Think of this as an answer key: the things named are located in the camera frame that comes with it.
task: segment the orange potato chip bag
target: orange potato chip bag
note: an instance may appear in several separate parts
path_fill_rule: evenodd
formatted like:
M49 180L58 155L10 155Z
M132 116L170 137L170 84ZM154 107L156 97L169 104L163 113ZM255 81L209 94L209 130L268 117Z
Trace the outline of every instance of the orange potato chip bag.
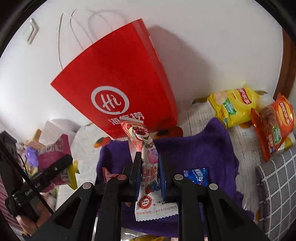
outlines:
M251 109L251 120L259 136L263 157L268 161L294 129L293 107L279 93L276 101L260 113Z

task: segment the hi logo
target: hi logo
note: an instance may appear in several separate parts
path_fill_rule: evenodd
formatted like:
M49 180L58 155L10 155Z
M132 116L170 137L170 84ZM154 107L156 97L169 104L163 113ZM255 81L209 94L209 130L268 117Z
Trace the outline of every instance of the hi logo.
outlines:
M101 112L109 115L120 115L129 108L129 100L126 94L112 86L100 86L91 94L93 105Z

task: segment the purple cloth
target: purple cloth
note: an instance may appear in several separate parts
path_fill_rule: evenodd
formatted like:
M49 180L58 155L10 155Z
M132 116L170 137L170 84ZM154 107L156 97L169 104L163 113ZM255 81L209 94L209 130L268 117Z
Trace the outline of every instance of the purple cloth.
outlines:
M232 143L225 127L212 118L204 130L190 137L154 140L157 151L165 153L166 161L173 164L179 174L184 170L209 168L210 181L216 183L233 201L242 207L243 195L237 191L235 177L239 162L233 153ZM126 164L132 163L128 142L111 141L100 152L97 180L104 182L102 167L112 174L122 173ZM247 212L251 219L252 212ZM177 237L178 216L137 222L135 204L122 205L121 225L124 228L147 234Z

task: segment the striped fabric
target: striped fabric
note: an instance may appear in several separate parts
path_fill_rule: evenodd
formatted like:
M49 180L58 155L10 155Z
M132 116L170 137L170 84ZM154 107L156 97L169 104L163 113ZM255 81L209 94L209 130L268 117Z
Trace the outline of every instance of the striped fabric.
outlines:
M7 193L5 190L5 187L3 185L2 179L0 177L0 210L3 213L3 216L6 218L7 222L10 226L15 227L19 230L22 230L19 223L16 221L16 219L8 212L6 206L5 206L5 199L7 198Z

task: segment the gray checkered fabric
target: gray checkered fabric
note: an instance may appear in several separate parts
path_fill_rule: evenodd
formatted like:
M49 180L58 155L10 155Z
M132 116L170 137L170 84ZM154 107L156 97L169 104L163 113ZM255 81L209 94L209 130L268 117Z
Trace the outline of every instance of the gray checkered fabric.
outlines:
M255 169L259 196L259 227L279 241L296 218L296 146L276 154Z

